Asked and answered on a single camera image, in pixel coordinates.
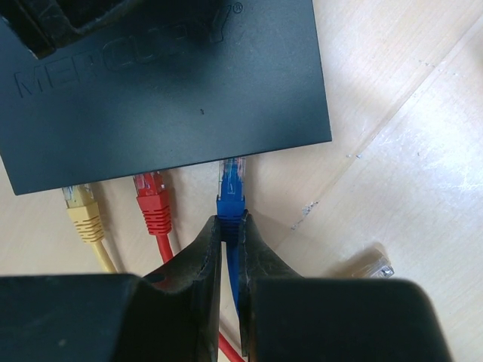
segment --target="wooden floor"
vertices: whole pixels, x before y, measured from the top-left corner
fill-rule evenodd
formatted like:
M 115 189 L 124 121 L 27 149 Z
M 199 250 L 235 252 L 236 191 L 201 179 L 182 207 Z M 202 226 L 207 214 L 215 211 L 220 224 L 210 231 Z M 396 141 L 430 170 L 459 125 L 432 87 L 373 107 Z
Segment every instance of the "wooden floor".
M 334 141 L 249 158 L 248 207 L 302 275 L 332 275 L 383 247 L 396 276 L 429 294 L 454 359 L 481 361 L 483 1 L 314 6 Z M 182 247 L 216 212 L 217 172 L 204 164 L 168 173 Z M 139 274 L 158 266 L 131 179 L 95 192 L 117 265 Z M 0 274 L 100 270 L 59 190 L 15 197 L 2 167 L 0 199 Z M 226 277 L 222 288 L 221 320 L 236 339 Z

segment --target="red ethernet cable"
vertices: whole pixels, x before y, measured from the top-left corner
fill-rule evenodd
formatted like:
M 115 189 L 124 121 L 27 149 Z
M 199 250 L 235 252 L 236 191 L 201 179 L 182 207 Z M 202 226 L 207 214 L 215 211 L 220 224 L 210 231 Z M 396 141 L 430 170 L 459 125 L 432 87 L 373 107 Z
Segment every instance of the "red ethernet cable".
M 150 235 L 156 236 L 159 252 L 163 262 L 173 259 L 173 250 L 168 234 L 172 229 L 169 195 L 161 174 L 143 173 L 134 177 L 137 190 L 137 203 L 143 212 L 144 220 Z M 218 346 L 231 362 L 244 362 L 225 337 L 218 334 Z

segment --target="scratch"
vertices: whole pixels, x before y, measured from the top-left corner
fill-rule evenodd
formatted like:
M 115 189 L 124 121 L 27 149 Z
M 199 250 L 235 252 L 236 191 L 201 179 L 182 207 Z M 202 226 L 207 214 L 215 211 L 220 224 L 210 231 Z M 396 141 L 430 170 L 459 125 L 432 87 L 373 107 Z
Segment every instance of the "scratch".
M 297 230 L 297 229 L 298 229 L 298 227 L 300 226 L 300 224 L 301 224 L 301 223 L 302 223 L 302 222 L 305 220 L 305 218 L 306 218 L 306 217 L 307 217 L 307 216 L 308 216 L 308 215 L 309 215 L 309 214 L 312 212 L 313 208 L 314 208 L 315 206 L 317 206 L 319 202 L 320 202 L 320 200 L 319 200 L 319 201 L 314 201 L 314 202 L 311 202 L 311 203 L 310 203 L 310 204 L 308 204 L 308 205 L 305 205 L 305 206 L 303 207 L 303 209 L 302 209 L 302 215 L 303 215 L 302 219 L 300 219 L 299 221 L 297 221 L 296 223 L 294 223 L 290 229 L 291 229 L 292 231 Z
M 50 4 L 48 5 L 39 15 L 38 15 L 38 18 L 41 19 L 43 18 L 43 16 L 45 15 L 45 13 L 47 13 L 52 7 L 54 6 L 54 4 Z

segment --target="ethernet cable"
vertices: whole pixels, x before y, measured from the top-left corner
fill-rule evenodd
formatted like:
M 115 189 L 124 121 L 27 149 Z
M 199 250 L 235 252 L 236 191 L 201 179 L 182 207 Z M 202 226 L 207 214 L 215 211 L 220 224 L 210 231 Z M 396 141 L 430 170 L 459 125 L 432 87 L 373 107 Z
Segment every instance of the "ethernet cable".
M 103 246 L 104 228 L 100 221 L 99 206 L 88 184 L 62 189 L 67 203 L 67 213 L 80 238 L 92 246 L 103 270 L 116 273 L 115 266 Z

